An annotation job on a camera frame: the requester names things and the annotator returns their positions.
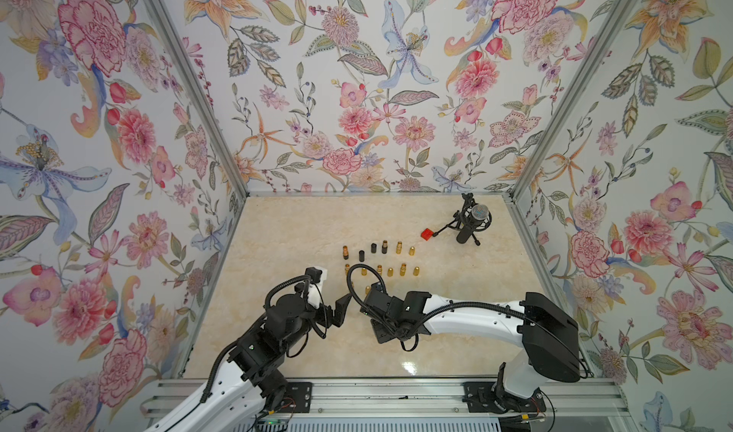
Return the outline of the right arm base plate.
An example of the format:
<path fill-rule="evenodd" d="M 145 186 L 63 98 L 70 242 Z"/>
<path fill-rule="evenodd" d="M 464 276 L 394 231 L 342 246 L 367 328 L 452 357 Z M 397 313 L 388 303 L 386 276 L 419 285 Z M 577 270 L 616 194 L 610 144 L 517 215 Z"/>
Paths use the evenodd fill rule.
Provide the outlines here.
<path fill-rule="evenodd" d="M 544 397 L 538 390 L 530 398 L 522 399 L 504 392 L 497 382 L 465 382 L 462 387 L 462 401 L 470 413 L 532 415 L 547 411 Z"/>

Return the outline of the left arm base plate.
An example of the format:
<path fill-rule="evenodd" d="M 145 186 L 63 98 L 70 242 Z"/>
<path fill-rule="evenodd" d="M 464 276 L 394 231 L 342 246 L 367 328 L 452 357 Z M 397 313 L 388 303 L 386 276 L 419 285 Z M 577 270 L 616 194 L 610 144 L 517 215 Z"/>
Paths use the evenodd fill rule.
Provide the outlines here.
<path fill-rule="evenodd" d="M 312 382 L 286 382 L 265 392 L 265 410 L 274 413 L 305 414 L 313 400 Z"/>

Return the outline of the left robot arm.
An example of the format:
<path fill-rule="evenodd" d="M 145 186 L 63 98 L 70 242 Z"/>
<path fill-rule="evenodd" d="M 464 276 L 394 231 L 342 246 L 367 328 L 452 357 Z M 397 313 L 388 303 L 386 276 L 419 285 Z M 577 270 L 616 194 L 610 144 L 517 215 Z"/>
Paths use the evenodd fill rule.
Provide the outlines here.
<path fill-rule="evenodd" d="M 280 366 L 289 351 L 310 334 L 324 338 L 346 319 L 351 295 L 324 304 L 323 281 L 308 275 L 275 286 L 265 296 L 263 314 L 219 355 L 209 376 L 193 394 L 150 431 L 231 431 L 276 409 L 287 380 Z"/>

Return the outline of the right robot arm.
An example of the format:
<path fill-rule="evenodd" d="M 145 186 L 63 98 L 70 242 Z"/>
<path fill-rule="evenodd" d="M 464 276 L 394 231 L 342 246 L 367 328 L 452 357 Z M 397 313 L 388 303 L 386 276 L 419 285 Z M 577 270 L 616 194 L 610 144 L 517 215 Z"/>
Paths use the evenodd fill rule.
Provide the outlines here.
<path fill-rule="evenodd" d="M 500 365 L 496 380 L 478 401 L 498 412 L 535 405 L 548 382 L 576 383 L 589 373 L 580 355 L 578 323 L 544 294 L 519 301 L 455 300 L 429 292 L 392 296 L 379 272 L 363 263 L 346 272 L 347 290 L 370 318 L 378 342 L 400 342 L 411 352 L 420 338 L 443 334 L 491 338 L 520 349 Z"/>

